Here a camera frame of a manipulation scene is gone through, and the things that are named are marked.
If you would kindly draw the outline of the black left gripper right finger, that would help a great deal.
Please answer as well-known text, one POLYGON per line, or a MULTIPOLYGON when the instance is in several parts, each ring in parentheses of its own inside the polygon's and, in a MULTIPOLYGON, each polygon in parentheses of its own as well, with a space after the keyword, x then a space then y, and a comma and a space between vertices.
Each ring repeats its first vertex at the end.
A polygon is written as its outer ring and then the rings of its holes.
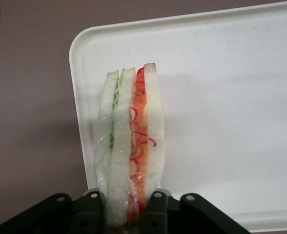
POLYGON ((156 190, 142 219, 143 234, 248 234, 199 194, 188 193, 179 200, 167 190, 156 190))

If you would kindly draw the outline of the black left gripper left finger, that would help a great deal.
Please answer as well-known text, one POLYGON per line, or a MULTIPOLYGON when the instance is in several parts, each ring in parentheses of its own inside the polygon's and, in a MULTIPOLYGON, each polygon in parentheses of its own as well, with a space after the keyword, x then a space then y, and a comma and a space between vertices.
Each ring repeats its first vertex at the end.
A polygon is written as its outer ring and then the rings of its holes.
POLYGON ((102 194, 87 191, 73 200, 57 193, 0 224, 0 234, 102 234, 102 194))

